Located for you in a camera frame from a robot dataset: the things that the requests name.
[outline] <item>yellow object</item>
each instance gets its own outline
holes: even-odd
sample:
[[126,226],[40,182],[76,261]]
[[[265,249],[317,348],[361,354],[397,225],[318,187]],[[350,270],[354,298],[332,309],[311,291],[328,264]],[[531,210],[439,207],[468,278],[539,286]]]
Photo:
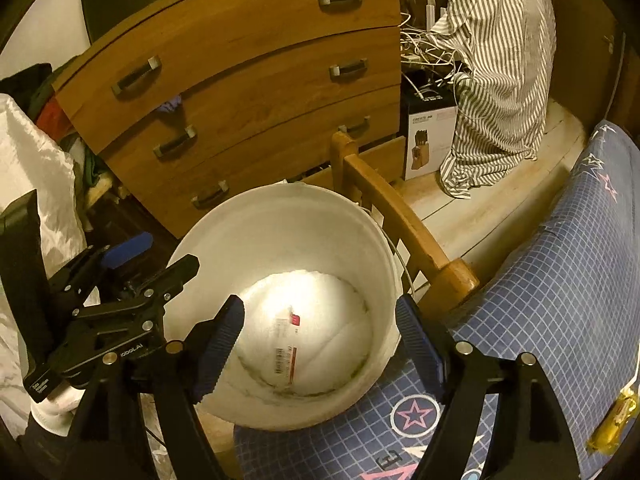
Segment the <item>yellow object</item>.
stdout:
[[626,424],[638,416],[639,407],[638,394],[631,389],[623,390],[605,419],[591,435],[587,442],[587,448],[591,451],[613,455],[620,446],[620,437]]

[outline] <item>white wall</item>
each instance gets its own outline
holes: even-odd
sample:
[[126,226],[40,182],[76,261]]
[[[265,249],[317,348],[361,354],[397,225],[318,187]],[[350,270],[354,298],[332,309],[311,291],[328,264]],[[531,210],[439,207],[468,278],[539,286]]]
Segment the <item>white wall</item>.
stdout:
[[55,70],[88,47],[80,0],[36,0],[0,52],[0,79],[36,63]]

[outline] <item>bucket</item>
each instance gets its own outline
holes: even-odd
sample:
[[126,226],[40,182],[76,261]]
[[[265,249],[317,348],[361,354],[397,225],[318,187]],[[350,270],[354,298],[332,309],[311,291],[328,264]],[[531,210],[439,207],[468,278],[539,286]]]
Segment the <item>bucket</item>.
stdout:
[[[185,254],[198,257],[200,270],[166,306],[167,340],[184,339],[196,323],[213,318],[229,295],[245,300],[244,328],[215,390],[202,400],[202,407],[214,416],[271,431],[318,424],[356,403],[396,350],[399,333],[394,306],[402,285],[394,256],[369,215],[337,193],[302,183],[249,190],[202,218],[183,238],[170,264]],[[289,339],[281,348],[278,344],[274,348],[274,341],[282,336],[277,323],[289,306],[284,305],[280,313],[265,314],[268,301],[255,301],[259,296],[255,287],[265,283],[276,283],[270,291],[289,295],[293,305],[285,327],[286,337],[293,342]],[[292,284],[289,290],[287,283]],[[332,300],[336,294],[345,301],[361,298],[354,312],[364,308],[366,313],[370,336],[365,340],[354,341],[366,333],[357,323],[350,325],[356,327],[351,333],[327,335],[341,330],[344,309],[339,306],[342,300],[338,306]],[[362,313],[354,315],[358,322],[364,319]],[[350,344],[360,345],[358,351],[367,344],[361,362]],[[290,379],[292,370],[278,373],[283,370],[278,370],[277,360],[278,351],[286,351],[287,345],[297,348],[297,362],[306,362],[300,380],[300,369],[295,368],[295,378],[288,385],[284,378]],[[316,358],[322,351],[324,358]],[[276,369],[266,366],[261,371],[248,364],[260,355],[265,356],[264,364],[275,363]],[[291,364],[291,357],[287,356],[285,366]],[[345,370],[345,366],[354,369]],[[345,373],[346,383],[336,384],[334,379]],[[280,377],[280,382],[272,380]]]

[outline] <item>wooden floor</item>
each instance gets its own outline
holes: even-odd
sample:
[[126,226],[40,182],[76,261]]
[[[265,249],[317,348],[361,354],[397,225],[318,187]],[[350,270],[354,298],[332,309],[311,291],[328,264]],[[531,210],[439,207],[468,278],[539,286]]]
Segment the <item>wooden floor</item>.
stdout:
[[[462,257],[483,283],[543,221],[587,142],[578,119],[555,102],[549,103],[545,132],[538,160],[523,161],[494,186],[471,190],[470,200],[446,195],[435,174],[396,183],[447,256]],[[233,425],[198,414],[226,474],[239,479]]]

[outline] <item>red cloth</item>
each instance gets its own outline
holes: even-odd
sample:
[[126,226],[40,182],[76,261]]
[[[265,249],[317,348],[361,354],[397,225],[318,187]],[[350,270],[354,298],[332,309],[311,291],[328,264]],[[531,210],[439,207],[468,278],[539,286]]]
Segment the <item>red cloth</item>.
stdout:
[[36,126],[56,142],[60,142],[73,129],[71,121],[60,108],[55,96],[44,105]]

